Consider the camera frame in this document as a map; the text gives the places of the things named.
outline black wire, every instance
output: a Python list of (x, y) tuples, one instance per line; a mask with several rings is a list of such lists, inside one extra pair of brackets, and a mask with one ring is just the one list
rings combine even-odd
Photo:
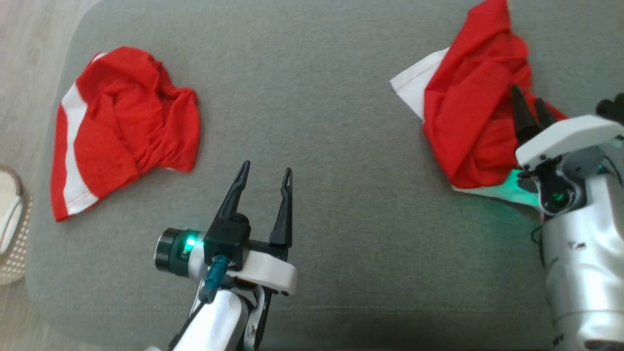
[(537, 245), (539, 245), (539, 244), (540, 244), (540, 241), (541, 241), (541, 240), (540, 240), (540, 241), (538, 241), (538, 240), (535, 238), (535, 233), (537, 233), (538, 231), (540, 232), (540, 236), (541, 236), (541, 235), (542, 235), (542, 226), (541, 226), (541, 225), (540, 225), (539, 227), (535, 228), (535, 229), (531, 232), (531, 241), (532, 241), (532, 242), (534, 242), (534, 243), (536, 243)]
[(180, 332), (178, 334), (175, 334), (175, 336), (169, 343), (169, 349), (167, 351), (173, 351), (176, 345), (178, 345), (178, 342), (180, 341), (184, 333), (187, 331), (188, 326), (191, 324), (191, 322), (193, 322), (193, 319), (195, 318), (195, 316), (199, 313), (199, 311), (202, 309), (202, 307), (205, 304), (206, 304), (206, 301), (202, 299), (199, 306), (197, 306), (197, 308), (193, 311), (193, 313), (188, 317), (186, 323), (184, 323), (184, 326), (182, 327), (182, 329), (180, 329)]
[(609, 162), (609, 164), (611, 164), (611, 168), (613, 169), (613, 172), (615, 173), (615, 176), (618, 179), (618, 183), (620, 183), (620, 186), (624, 186), (622, 183), (622, 175), (620, 174), (620, 171), (618, 170), (617, 167), (615, 167), (615, 163), (613, 162), (613, 160), (611, 160), (608, 156), (605, 156), (605, 160), (607, 160)]

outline sofa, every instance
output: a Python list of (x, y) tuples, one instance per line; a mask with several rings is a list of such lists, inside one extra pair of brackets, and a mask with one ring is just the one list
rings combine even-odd
[[(76, 339), (165, 348), (197, 286), (157, 271), (157, 239), (206, 230), (248, 159), (239, 209), (252, 239), (268, 239), (293, 170), (298, 291), (273, 299), (262, 346), (548, 348), (537, 211), (454, 192), (388, 83), (449, 46), (477, 3), (102, 0), (72, 38), (57, 101), (98, 52), (146, 50), (198, 94), (197, 163), (152, 171), (57, 223), (51, 111), (26, 274), (37, 309)], [(536, 95), (579, 116), (622, 90), (621, 1), (509, 3)]]

